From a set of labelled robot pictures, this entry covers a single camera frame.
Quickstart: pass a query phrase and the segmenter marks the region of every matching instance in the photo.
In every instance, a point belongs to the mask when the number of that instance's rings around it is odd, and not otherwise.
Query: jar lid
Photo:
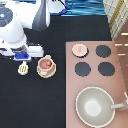
[[[72,52],[77,57],[83,57],[87,54],[88,49],[83,44],[75,44],[72,48]]]

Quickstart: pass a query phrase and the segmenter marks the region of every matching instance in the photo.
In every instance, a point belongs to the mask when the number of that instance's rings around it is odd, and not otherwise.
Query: white bowl
[[[115,116],[112,97],[99,87],[87,87],[76,98],[76,112],[91,127],[105,127]]]

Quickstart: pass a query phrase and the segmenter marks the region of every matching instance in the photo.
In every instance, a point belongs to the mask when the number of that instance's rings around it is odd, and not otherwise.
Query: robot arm
[[[9,1],[0,8],[0,53],[14,56],[14,60],[31,60],[42,57],[41,46],[27,46],[27,37],[23,28],[42,31],[50,24],[50,13],[46,0],[37,0],[36,4]]]

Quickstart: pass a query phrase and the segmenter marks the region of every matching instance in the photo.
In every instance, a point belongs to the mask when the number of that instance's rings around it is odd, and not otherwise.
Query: pink mat
[[[89,49],[85,58],[78,58],[73,55],[72,47],[75,44],[84,44]],[[95,50],[98,45],[107,45],[111,48],[111,55],[107,58],[99,57]],[[87,62],[91,67],[88,76],[80,77],[75,73],[75,65],[78,62]],[[114,75],[102,76],[98,71],[101,62],[110,62],[115,67]],[[75,108],[75,100],[78,93],[89,86],[97,86],[106,90],[115,103],[125,99],[126,87],[117,56],[115,42],[113,41],[79,41],[66,42],[66,128],[90,128],[78,117]],[[116,111],[113,121],[105,128],[128,128],[128,111]]]

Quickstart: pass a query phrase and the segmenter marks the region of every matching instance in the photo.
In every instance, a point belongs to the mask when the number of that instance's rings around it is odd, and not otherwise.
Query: bowl rim
[[[49,61],[51,61],[52,65],[50,66],[49,69],[43,69],[43,68],[41,68],[40,63],[41,63],[41,61],[43,61],[43,60],[49,60]],[[53,60],[52,60],[51,58],[43,57],[43,58],[41,58],[41,59],[38,61],[38,67],[39,67],[39,69],[40,69],[42,72],[47,72],[47,71],[51,70],[51,69],[53,68],[53,65],[54,65],[54,62],[53,62]]]
[[[98,127],[98,128],[100,128],[100,127],[105,127],[105,126],[109,125],[109,124],[112,122],[112,120],[114,119],[114,117],[115,117],[115,109],[113,109],[113,114],[112,114],[110,120],[109,120],[107,123],[105,123],[105,124],[103,124],[103,125],[99,125],[99,126],[89,124],[89,123],[86,122],[86,121],[81,117],[81,115],[79,114],[79,111],[78,111],[78,108],[77,108],[78,99],[79,99],[80,95],[81,95],[84,91],[89,90],[89,89],[98,89],[98,90],[103,91],[105,94],[108,95],[108,97],[110,98],[110,100],[111,100],[112,103],[114,104],[114,100],[113,100],[112,97],[109,95],[109,93],[108,93],[107,91],[105,91],[104,89],[102,89],[102,88],[100,88],[100,87],[94,87],[94,86],[92,86],[92,87],[86,87],[86,88],[84,88],[82,91],[80,91],[79,94],[78,94],[77,97],[76,97],[75,107],[76,107],[77,115],[79,116],[79,118],[80,118],[85,124],[87,124],[87,125],[90,126],[90,127],[94,127],[94,128],[96,128],[96,127]]]

